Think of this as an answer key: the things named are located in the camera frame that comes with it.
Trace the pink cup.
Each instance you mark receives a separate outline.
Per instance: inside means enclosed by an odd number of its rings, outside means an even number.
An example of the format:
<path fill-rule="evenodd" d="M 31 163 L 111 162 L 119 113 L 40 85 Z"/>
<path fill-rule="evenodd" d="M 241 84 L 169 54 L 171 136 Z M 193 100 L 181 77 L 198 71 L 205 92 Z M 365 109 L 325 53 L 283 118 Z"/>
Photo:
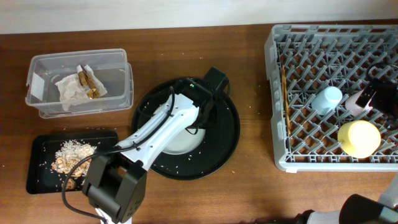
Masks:
<path fill-rule="evenodd" d="M 355 93 L 354 95 L 350 96 L 346 101 L 345 101 L 345 108 L 347 111 L 351 113 L 352 116 L 357 116 L 363 111 L 370 112 L 372 110 L 372 106 L 366 105 L 364 108 L 360 107 L 359 105 L 356 104 L 356 101 L 362 94 L 362 90 Z"/>

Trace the yellow bowl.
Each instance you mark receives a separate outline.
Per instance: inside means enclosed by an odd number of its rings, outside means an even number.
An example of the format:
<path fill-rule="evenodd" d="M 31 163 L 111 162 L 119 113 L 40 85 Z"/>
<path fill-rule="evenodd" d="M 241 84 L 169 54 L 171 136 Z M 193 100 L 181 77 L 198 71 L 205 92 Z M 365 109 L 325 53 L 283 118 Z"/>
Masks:
<path fill-rule="evenodd" d="M 338 130 L 340 148 L 349 156 L 363 159 L 372 155 L 381 143 L 380 131 L 368 121 L 345 123 Z"/>

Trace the grey plate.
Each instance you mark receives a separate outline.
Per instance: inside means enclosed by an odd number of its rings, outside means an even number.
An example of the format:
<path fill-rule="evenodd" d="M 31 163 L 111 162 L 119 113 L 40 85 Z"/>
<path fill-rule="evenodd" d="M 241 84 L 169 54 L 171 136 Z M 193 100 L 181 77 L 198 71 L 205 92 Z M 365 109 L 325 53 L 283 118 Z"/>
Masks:
<path fill-rule="evenodd" d="M 199 146 L 205 131 L 199 129 L 194 134 L 196 129 L 189 128 L 197 119 L 198 111 L 199 109 L 193 105 L 175 106 L 172 110 L 173 116 L 167 119 L 147 143 L 151 151 L 162 151 L 176 156 L 191 152 Z"/>

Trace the blue cup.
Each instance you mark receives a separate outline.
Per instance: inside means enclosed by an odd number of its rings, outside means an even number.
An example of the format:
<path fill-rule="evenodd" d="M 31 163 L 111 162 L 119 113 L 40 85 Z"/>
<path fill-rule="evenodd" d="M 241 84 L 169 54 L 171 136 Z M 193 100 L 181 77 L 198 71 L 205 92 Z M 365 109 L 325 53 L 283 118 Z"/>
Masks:
<path fill-rule="evenodd" d="M 314 98 L 311 106 L 319 115 L 326 115 L 333 111 L 342 100 L 341 90 L 335 86 L 328 86 Z"/>

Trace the gold foil wrapper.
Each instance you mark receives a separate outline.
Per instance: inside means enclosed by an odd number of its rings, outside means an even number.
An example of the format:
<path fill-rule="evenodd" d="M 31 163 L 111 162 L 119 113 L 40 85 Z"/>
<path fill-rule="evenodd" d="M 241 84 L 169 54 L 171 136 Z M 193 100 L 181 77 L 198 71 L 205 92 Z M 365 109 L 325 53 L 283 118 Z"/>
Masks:
<path fill-rule="evenodd" d="M 89 76 L 88 72 L 82 65 L 77 66 L 78 77 L 83 87 L 85 93 L 87 94 L 89 99 L 95 99 L 100 97 L 100 92 L 96 88 L 94 81 Z"/>

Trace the white napkin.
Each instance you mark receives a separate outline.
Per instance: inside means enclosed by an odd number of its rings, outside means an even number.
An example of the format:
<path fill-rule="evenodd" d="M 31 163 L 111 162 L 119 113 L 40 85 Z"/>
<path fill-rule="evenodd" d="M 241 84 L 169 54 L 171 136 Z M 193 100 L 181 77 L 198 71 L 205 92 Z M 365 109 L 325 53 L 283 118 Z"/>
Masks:
<path fill-rule="evenodd" d="M 100 97 L 108 93 L 105 86 L 99 81 L 94 74 L 94 71 L 89 65 L 84 66 L 91 79 L 94 81 L 99 90 Z M 82 104 L 83 100 L 89 100 L 83 87 L 81 86 L 77 73 L 69 75 L 55 84 L 60 92 L 60 102 L 64 111 L 69 111 L 71 106 Z"/>

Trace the peanut shells and rice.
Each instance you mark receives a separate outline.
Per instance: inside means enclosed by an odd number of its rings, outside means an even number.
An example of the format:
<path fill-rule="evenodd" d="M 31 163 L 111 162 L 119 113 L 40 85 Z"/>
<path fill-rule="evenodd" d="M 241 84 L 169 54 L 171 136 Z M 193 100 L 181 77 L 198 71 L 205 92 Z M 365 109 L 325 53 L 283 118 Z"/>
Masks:
<path fill-rule="evenodd" d="M 88 157 L 96 151 L 96 146 L 89 143 L 69 140 L 61 143 L 61 149 L 55 153 L 55 161 L 52 162 L 51 170 L 61 174 L 69 174 L 71 169 L 82 159 Z M 76 190 L 84 184 L 85 175 L 88 172 L 90 160 L 84 162 L 67 181 L 66 190 Z"/>

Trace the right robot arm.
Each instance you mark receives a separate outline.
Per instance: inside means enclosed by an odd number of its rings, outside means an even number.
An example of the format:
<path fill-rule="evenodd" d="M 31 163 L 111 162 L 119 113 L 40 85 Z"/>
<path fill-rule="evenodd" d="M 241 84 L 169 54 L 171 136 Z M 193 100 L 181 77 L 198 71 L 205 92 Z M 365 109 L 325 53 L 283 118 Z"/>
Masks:
<path fill-rule="evenodd" d="M 371 106 L 397 116 L 397 83 L 372 79 L 365 88 L 373 93 Z M 340 210 L 315 212 L 307 210 L 298 214 L 295 223 L 392 223 L 397 224 L 397 177 L 394 177 L 387 190 L 373 201 L 358 194 L 351 195 Z"/>

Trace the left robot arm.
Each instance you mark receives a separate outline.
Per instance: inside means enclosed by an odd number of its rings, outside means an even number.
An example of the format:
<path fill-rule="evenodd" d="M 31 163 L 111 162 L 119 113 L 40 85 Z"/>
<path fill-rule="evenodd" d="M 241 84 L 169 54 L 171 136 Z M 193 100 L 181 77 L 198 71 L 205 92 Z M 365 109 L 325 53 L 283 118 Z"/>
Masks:
<path fill-rule="evenodd" d="M 146 192 L 147 172 L 167 144 L 190 126 L 203 127 L 216 101 L 229 85 L 227 76 L 211 68 L 199 80 L 184 78 L 141 128 L 127 139 L 93 155 L 83 194 L 102 223 L 130 222 Z"/>

